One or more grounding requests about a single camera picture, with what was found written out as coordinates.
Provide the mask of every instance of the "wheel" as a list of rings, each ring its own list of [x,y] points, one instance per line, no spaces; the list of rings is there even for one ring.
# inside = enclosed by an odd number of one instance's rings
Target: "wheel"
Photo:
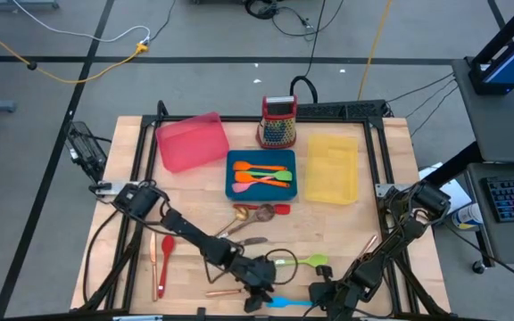
[[[479,261],[476,261],[475,263],[473,263],[473,272],[477,273],[477,274],[483,274],[485,272],[485,270],[487,269],[487,267],[485,267],[485,264],[483,264],[483,261],[482,260],[479,260]]]

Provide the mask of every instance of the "red spoon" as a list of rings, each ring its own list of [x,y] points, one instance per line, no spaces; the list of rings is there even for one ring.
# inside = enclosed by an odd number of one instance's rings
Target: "red spoon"
[[[160,286],[158,286],[158,298],[164,296],[166,290],[166,275],[168,274],[168,261],[170,260],[170,254],[174,251],[174,238],[166,235],[162,240],[162,252],[164,253],[164,263],[162,265],[162,275],[160,276]]]

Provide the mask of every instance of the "computer monitor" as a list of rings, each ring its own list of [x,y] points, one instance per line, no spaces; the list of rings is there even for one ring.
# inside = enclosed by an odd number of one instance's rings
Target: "computer monitor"
[[[469,77],[478,95],[505,95],[514,88],[513,38],[514,17],[471,62]]]

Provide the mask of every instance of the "blue tray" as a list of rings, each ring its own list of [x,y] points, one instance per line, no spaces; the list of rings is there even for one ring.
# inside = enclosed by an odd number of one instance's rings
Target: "blue tray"
[[[286,166],[287,170],[293,173],[293,181],[287,182],[289,188],[277,187],[266,184],[253,184],[243,193],[234,193],[231,187],[235,180],[233,163],[236,161],[248,161],[253,165]],[[251,169],[251,171],[273,172],[265,169]],[[229,151],[227,176],[225,180],[225,195],[234,201],[290,201],[297,194],[296,189],[296,165],[294,152],[282,151]]]

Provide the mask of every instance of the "table leg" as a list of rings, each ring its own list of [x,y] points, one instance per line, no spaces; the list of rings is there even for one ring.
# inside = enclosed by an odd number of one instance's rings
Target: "table leg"
[[[483,162],[483,157],[481,156],[477,142],[473,142],[465,147],[463,151],[453,156],[439,169],[436,169],[424,179],[432,185],[443,186],[445,183],[458,176],[473,162]]]

